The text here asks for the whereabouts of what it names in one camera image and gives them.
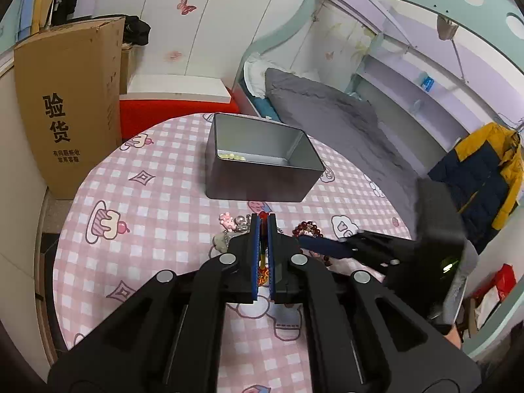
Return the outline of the person's right hand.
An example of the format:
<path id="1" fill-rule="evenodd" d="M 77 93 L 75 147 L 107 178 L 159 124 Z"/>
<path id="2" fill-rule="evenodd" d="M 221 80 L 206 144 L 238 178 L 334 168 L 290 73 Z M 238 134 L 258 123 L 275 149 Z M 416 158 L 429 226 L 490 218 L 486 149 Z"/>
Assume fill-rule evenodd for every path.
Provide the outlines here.
<path id="1" fill-rule="evenodd" d="M 462 339 L 458 332 L 458 328 L 456 325 L 452 325 L 451 329 L 449 330 L 448 334 L 445 335 L 445 338 L 455 345 L 458 349 L 462 349 Z"/>

